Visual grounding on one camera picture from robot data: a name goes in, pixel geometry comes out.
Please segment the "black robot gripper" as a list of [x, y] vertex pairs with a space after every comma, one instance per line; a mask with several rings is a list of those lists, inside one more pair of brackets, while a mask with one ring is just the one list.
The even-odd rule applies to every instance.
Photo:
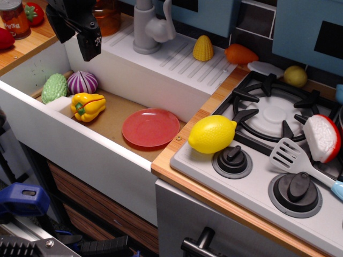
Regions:
[[47, 1], [48, 21], [61, 43], [77, 32], [77, 40], [83, 60], [89, 62], [101, 54], [102, 34], [93, 15], [96, 0]]

